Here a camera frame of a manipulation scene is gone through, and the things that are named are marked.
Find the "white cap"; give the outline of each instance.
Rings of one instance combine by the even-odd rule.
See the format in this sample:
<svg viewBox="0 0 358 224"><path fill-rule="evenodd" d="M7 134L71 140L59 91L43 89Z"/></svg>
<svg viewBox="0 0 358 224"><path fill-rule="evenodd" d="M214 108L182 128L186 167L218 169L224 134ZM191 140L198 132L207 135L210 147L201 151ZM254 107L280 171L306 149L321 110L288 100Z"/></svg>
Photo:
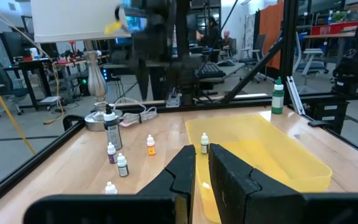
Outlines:
<svg viewBox="0 0 358 224"><path fill-rule="evenodd" d="M116 186L112 184L110 181L107 182L107 186L105 189L106 189L106 194L117 194Z"/></svg>
<svg viewBox="0 0 358 224"><path fill-rule="evenodd" d="M148 138L147 138L147 146L154 146L155 142L154 142L154 138L152 137L151 134L149 134Z"/></svg>
<svg viewBox="0 0 358 224"><path fill-rule="evenodd" d="M105 121L112 121L116 119L116 114L114 112L111 112L111 114L103 114L103 118Z"/></svg>
<svg viewBox="0 0 358 224"><path fill-rule="evenodd" d="M208 136L205 133L203 133L201 137L201 144L208 144L208 143L209 143Z"/></svg>
<svg viewBox="0 0 358 224"><path fill-rule="evenodd" d="M117 165L119 167L123 167L127 165L127 160L125 159L125 156L122 155L122 153L118 154Z"/></svg>
<svg viewBox="0 0 358 224"><path fill-rule="evenodd" d="M111 142L109 142L109 145L107 146L107 154L114 155L116 153L116 148L114 147Z"/></svg>

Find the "floor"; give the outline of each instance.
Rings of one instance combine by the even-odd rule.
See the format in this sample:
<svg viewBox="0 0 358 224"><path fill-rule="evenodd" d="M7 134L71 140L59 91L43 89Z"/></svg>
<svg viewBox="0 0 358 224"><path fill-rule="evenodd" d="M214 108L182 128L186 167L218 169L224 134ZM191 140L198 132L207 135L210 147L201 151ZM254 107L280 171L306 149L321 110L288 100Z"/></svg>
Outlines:
<svg viewBox="0 0 358 224"><path fill-rule="evenodd" d="M330 71L332 71L334 65L329 65ZM236 74L231 75L225 80L223 84L215 86L215 91L220 93L231 90L238 82L239 77L243 77L245 72L239 70ZM320 75L308 81L308 86L316 91L328 91L331 89L329 82L330 74ZM303 83L303 78L299 75L294 76L298 85ZM122 76L122 85L125 90L130 88L135 83L135 77L133 75ZM261 81L259 84L252 82L248 84L243 91L248 94L251 93L266 93L271 94L273 83L269 81ZM39 88L34 88L38 98L42 97L42 92ZM108 83L108 94L106 99L109 102L113 102L117 98L117 85L114 83ZM129 98L135 100L141 100L139 87L135 86L128 94ZM151 86L149 85L149 94L147 100L152 100ZM77 105L68 105L67 114L76 114L86 116L93 109L94 99L91 96L84 97ZM22 105L30 104L30 99L27 97L21 102ZM59 113L52 111L39 110L35 111L28 109L24 111L22 116L18 116L13 113L13 116L20 126L22 132L27 138L30 139L32 147L39 151L43 149L47 144L51 143L56 136L63 133L63 125L61 120L58 120L50 125L43 125L43 122L49 119L54 119L59 116ZM353 116L358 119L358 101L352 101L348 107L347 115ZM353 121L345 121L342 135L348 138L350 141L358 145L358 124ZM24 161L31 158L32 153L26 147L23 141L19 139L15 127L10 122L6 114L3 114L0 118L0 180L7 176L14 169L18 168ZM17 138L19 140L9 140L9 138Z"/></svg>

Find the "yellow plastic bin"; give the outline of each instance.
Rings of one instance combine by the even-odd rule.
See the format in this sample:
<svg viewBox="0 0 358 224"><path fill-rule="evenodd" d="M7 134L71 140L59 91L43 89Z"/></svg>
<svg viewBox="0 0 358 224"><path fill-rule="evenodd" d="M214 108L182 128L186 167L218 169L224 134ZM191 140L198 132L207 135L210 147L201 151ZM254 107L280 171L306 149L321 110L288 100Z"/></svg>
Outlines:
<svg viewBox="0 0 358 224"><path fill-rule="evenodd" d="M197 179L205 215L220 222L209 178L208 155L201 153L203 133L251 166L299 192L323 192L332 171L294 139L258 114L194 119L186 122L190 143L196 148Z"/></svg>

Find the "bottle label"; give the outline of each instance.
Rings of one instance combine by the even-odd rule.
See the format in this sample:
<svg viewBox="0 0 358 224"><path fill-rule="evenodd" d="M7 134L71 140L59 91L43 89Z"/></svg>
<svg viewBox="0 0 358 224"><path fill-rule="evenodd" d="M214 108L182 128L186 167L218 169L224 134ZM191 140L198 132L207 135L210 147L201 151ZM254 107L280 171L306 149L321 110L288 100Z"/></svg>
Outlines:
<svg viewBox="0 0 358 224"><path fill-rule="evenodd" d="M147 147L147 149L149 150L149 155L152 156L155 154L155 149L154 149L154 146L152 147Z"/></svg>
<svg viewBox="0 0 358 224"><path fill-rule="evenodd" d="M282 108L284 105L284 97L282 96L273 96L272 98L272 108Z"/></svg>
<svg viewBox="0 0 358 224"><path fill-rule="evenodd" d="M118 171L121 177L126 177L128 175L128 166L118 167Z"/></svg>
<svg viewBox="0 0 358 224"><path fill-rule="evenodd" d="M201 145L201 153L207 154L209 152L209 144Z"/></svg>
<svg viewBox="0 0 358 224"><path fill-rule="evenodd" d="M120 137L119 130L118 130L118 125L108 127L106 132L107 132L108 142L111 142L111 144L114 145L116 150L120 149L122 147L122 143L121 143L121 137Z"/></svg>
<svg viewBox="0 0 358 224"><path fill-rule="evenodd" d="M117 158L116 155L108 155L109 156L109 161L111 164L115 164L117 162Z"/></svg>

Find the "white lampshade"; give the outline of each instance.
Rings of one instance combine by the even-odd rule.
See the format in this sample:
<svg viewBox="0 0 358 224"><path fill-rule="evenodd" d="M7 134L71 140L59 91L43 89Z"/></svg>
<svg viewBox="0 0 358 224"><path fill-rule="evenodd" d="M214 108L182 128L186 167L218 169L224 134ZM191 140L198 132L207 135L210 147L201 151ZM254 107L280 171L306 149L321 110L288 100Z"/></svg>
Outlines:
<svg viewBox="0 0 358 224"><path fill-rule="evenodd" d="M32 0L34 39L45 43L130 37L123 30L104 34L106 26L115 21L114 10L120 4L120 0ZM119 15L126 25L123 9Z"/></svg>

